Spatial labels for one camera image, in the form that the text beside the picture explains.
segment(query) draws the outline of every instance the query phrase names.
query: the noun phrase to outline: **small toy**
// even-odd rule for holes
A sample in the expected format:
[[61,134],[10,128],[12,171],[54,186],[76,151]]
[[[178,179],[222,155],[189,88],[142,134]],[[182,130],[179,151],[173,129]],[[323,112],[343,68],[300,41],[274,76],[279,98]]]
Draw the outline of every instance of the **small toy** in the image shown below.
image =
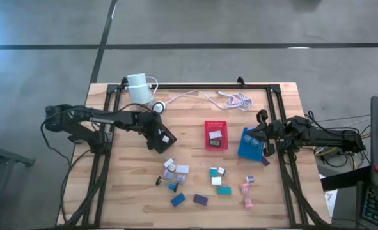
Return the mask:
[[221,131],[220,130],[209,132],[210,139],[215,139],[215,138],[219,138],[219,137],[222,137],[222,136],[223,135],[221,135]]
[[188,165],[176,165],[176,173],[189,173]]
[[246,131],[252,128],[244,128],[241,135],[241,142],[239,145],[239,150],[237,154],[239,157],[248,159],[248,160],[255,160],[261,161],[264,149],[264,143],[259,142],[258,140],[251,138],[248,140],[246,137]]
[[223,175],[226,173],[226,169],[223,169],[222,167],[220,167],[220,168],[217,170],[217,173],[223,176]]
[[232,188],[230,186],[218,186],[217,187],[217,194],[219,195],[231,195]]
[[178,183],[175,183],[175,182],[171,182],[169,184],[169,189],[176,192],[177,191],[177,187],[178,187]]
[[186,200],[186,197],[184,197],[183,193],[180,193],[179,195],[176,195],[175,198],[173,198],[170,202],[174,207],[177,207],[179,204],[181,204],[185,200]]
[[241,188],[241,193],[243,193],[244,195],[247,195],[250,192],[250,184],[249,183],[242,184],[240,186],[240,188]]
[[168,167],[168,169],[173,172],[176,169],[176,165],[175,164],[170,164],[169,167]]
[[252,200],[249,197],[244,198],[244,205],[245,205],[246,208],[252,208],[252,207],[254,207],[254,204],[253,204]]
[[270,162],[264,156],[261,156],[261,163],[263,163],[264,166],[268,166],[270,164]]
[[202,204],[202,205],[206,206],[208,200],[209,199],[207,197],[203,197],[202,195],[195,194],[193,202],[196,202],[198,204]]
[[254,176],[246,176],[247,183],[254,183]]
[[162,179],[161,176],[157,177],[156,185],[163,185],[163,184],[164,184],[164,179]]
[[210,139],[210,140],[209,140],[209,145],[210,145],[210,146],[214,146],[214,147],[220,147],[220,145],[221,145],[221,141],[219,141],[219,140],[214,140],[214,139]]
[[221,185],[221,177],[220,176],[213,176],[212,177],[212,185]]
[[217,176],[217,168],[216,167],[211,167],[210,168],[210,176]]
[[176,181],[179,182],[179,183],[183,183],[184,180],[186,180],[186,176],[185,175],[177,175],[176,176]]
[[173,159],[171,158],[168,161],[166,161],[163,165],[164,165],[165,168],[168,168],[169,165],[172,164],[172,163],[173,163]]
[[170,180],[170,179],[173,179],[175,177],[175,174],[170,172],[168,169],[165,169],[164,173],[163,173],[163,177],[164,177],[164,179]]

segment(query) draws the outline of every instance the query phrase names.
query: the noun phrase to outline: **white cable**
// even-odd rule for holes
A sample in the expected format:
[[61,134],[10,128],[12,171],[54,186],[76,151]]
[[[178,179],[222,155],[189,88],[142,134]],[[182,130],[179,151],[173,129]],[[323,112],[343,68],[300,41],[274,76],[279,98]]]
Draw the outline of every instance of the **white cable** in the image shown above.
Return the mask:
[[153,99],[155,98],[155,94],[156,94],[157,88],[159,87],[159,83],[157,82],[157,79],[154,78],[154,77],[146,76],[146,78],[153,79],[153,80],[155,80],[155,82],[156,82],[156,88],[155,88],[155,90],[153,91],[153,93],[149,90],[150,96],[152,97],[152,99],[150,99],[150,102],[153,102]]
[[253,105],[253,100],[250,99],[250,98],[246,98],[246,96],[244,96],[244,94],[242,94],[242,93],[237,93],[237,94],[234,94],[234,95],[227,95],[225,93],[222,93],[222,92],[218,91],[217,92],[218,95],[227,96],[228,97],[227,101],[224,103],[224,107],[221,107],[215,101],[213,101],[213,99],[209,98],[209,96],[207,96],[204,92],[198,91],[198,90],[182,93],[181,95],[178,95],[178,96],[176,96],[176,97],[168,100],[167,102],[165,102],[165,104],[167,105],[168,103],[176,100],[177,98],[180,98],[181,96],[185,96],[185,95],[188,95],[188,94],[191,94],[191,93],[201,93],[211,103],[213,103],[215,106],[217,106],[219,109],[234,109],[234,108],[238,108],[238,109],[240,109],[242,111],[247,111]]

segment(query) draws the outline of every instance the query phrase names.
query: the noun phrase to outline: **blue block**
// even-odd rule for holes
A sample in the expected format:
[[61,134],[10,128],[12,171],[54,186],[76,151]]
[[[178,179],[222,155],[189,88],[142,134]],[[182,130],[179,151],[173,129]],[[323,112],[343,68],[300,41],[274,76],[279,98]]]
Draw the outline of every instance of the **blue block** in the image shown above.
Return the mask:
[[252,146],[251,143],[245,143],[243,137],[246,135],[247,128],[242,130],[241,142],[237,154],[241,158],[248,160],[261,161],[263,155],[264,143],[260,142],[256,147]]
[[218,176],[217,168],[210,169],[210,176]]
[[231,195],[232,188],[230,186],[218,186],[217,187],[217,194],[219,195]]
[[206,206],[208,200],[209,199],[207,197],[203,197],[202,195],[195,194],[193,202],[196,202],[198,204],[202,204],[202,205]]
[[262,156],[261,163],[263,163],[264,166],[268,166],[270,164],[270,161],[268,161],[264,156]]
[[176,195],[175,198],[173,198],[170,202],[174,207],[177,207],[179,204],[181,204],[185,200],[186,200],[186,197],[184,197],[183,193],[180,193],[179,195]]

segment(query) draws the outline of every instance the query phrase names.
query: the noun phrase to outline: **pink object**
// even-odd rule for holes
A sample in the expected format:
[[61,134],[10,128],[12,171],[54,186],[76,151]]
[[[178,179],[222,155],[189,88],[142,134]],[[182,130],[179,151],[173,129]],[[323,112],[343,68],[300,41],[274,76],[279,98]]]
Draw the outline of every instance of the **pink object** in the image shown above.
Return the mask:
[[250,189],[249,189],[250,188],[250,184],[249,183],[242,184],[240,186],[240,188],[241,188],[241,193],[248,194],[249,191],[250,191]]
[[251,201],[250,198],[244,198],[244,205],[246,208],[252,208],[254,207],[253,202]]

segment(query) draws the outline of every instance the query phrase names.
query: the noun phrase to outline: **purple block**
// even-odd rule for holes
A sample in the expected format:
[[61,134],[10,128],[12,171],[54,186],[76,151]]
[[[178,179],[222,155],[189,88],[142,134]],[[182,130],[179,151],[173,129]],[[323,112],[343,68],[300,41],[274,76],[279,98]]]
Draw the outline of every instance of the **purple block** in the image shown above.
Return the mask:
[[270,164],[270,162],[264,156],[261,158],[261,163],[263,163],[264,166],[268,166]]
[[202,204],[202,205],[206,206],[208,200],[209,199],[207,197],[203,197],[202,195],[195,194],[193,202],[196,202],[196,203],[199,203],[199,204]]

